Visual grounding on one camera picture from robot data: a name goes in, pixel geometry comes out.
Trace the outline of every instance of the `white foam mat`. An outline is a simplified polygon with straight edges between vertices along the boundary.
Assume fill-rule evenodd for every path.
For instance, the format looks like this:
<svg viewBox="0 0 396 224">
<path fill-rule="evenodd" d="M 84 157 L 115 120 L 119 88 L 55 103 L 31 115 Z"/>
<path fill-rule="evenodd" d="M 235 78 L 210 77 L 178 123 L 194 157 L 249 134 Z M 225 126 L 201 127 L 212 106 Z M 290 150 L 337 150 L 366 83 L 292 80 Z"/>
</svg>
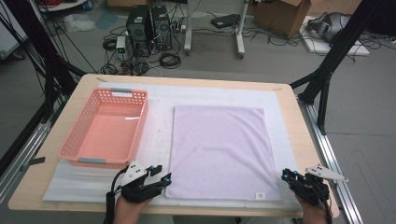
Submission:
<svg viewBox="0 0 396 224">
<path fill-rule="evenodd" d="M 280 178 L 282 169 L 297 170 L 297 165 L 274 92 L 108 82 L 103 82 L 100 86 L 148 91 L 148 117 L 136 159 L 144 167 L 163 166 L 163 171 L 151 179 L 148 178 L 148 183 L 158 181 L 169 171 L 175 105 L 231 105 L 261 107 L 265 110 L 265 122 L 271 139 L 276 173 L 279 176 L 278 184 L 282 201 L 177 200 L 166 198 L 163 193 L 156 197 L 152 204 L 301 209 L 287 183 Z M 67 161 L 60 161 L 44 200 L 104 203 L 117 171 L 74 167 Z"/>
</svg>

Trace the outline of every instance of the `desktop computer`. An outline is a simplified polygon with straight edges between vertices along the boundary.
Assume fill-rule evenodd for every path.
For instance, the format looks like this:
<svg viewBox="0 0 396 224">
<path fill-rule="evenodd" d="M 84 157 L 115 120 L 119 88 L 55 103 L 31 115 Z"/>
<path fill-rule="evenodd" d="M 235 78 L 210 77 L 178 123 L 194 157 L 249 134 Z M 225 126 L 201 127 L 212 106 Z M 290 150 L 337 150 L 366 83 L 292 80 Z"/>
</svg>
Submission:
<svg viewBox="0 0 396 224">
<path fill-rule="evenodd" d="M 149 7 L 132 6 L 126 22 L 126 28 L 131 41 L 133 55 L 137 57 L 148 57 L 150 55 L 149 44 L 154 38 Z"/>
<path fill-rule="evenodd" d="M 165 6 L 151 8 L 152 23 L 154 26 L 154 38 L 157 50 L 171 49 L 172 37 L 170 20 Z"/>
</svg>

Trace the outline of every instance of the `label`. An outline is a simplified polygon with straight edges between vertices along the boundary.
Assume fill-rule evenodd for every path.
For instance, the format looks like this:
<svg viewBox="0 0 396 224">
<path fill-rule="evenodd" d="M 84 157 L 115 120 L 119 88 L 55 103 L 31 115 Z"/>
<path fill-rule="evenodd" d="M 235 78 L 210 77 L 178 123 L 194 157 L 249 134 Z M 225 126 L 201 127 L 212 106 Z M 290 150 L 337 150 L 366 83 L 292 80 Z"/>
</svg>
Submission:
<svg viewBox="0 0 396 224">
<path fill-rule="evenodd" d="M 134 19 L 134 22 L 135 22 L 135 23 L 142 23 L 142 22 L 143 22 L 143 17 L 136 17 L 136 18 Z"/>
<path fill-rule="evenodd" d="M 265 200 L 265 193 L 256 192 L 256 200 Z"/>
</svg>

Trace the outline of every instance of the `lavender cloth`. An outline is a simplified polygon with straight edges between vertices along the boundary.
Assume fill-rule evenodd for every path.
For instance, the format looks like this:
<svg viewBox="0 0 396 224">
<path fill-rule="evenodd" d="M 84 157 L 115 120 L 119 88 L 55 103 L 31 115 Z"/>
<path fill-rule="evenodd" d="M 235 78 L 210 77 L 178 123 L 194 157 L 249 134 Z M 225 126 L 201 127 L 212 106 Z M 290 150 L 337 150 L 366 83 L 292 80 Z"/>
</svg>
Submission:
<svg viewBox="0 0 396 224">
<path fill-rule="evenodd" d="M 262 108 L 176 105 L 170 172 L 168 198 L 281 200 Z"/>
</svg>

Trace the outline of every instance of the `floor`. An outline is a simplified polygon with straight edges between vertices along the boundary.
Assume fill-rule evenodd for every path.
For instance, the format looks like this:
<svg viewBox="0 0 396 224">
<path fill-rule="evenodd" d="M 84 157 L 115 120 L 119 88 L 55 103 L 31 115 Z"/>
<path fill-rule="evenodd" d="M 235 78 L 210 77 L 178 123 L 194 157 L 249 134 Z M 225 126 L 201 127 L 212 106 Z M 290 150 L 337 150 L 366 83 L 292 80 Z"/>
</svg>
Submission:
<svg viewBox="0 0 396 224">
<path fill-rule="evenodd" d="M 93 68 L 98 70 L 104 64 L 103 37 L 125 23 L 125 14 L 102 8 L 89 12 L 75 8 L 57 16 L 61 20 L 67 13 L 76 12 L 90 15 L 96 26 L 101 27 L 69 34 Z M 208 18 L 210 15 L 194 22 L 208 27 Z M 248 25 L 251 25 L 251 18 L 247 18 Z M 93 69 L 65 36 L 60 37 L 71 63 L 92 72 Z M 297 46 L 280 46 L 284 40 L 271 38 L 268 41 L 268 37 L 245 37 L 246 56 L 240 60 L 235 53 L 233 35 L 208 31 L 194 33 L 190 56 L 183 51 L 179 53 L 182 61 L 179 68 L 168 70 L 159 67 L 161 73 L 150 69 L 147 76 L 291 83 L 315 71 L 324 58 L 308 53 L 302 42 Z M 345 58 L 335 71 L 330 87 L 326 131 L 341 169 L 350 179 L 348 187 L 363 222 L 387 224 L 396 220 L 396 175 L 392 173 L 396 170 L 396 123 L 393 119 L 396 114 L 396 51 L 387 40 L 380 41 L 383 44 L 380 48 L 368 48 L 369 57 L 356 57 L 355 62 Z M 298 88 L 295 93 L 303 90 L 304 87 Z M 0 95 L 0 156 L 3 156 L 44 101 L 28 59 L 0 61 Z M 1 203 L 0 213 L 11 223 L 53 220 L 54 214 L 10 211 L 6 201 L 7 198 Z M 98 223 L 103 220 L 95 213 L 64 212 L 56 213 L 56 216 L 64 221 L 75 219 Z M 188 222 L 182 221 L 183 218 L 178 217 L 177 223 L 209 223 L 201 217 Z M 343 216 L 333 222 L 347 223 Z"/>
</svg>

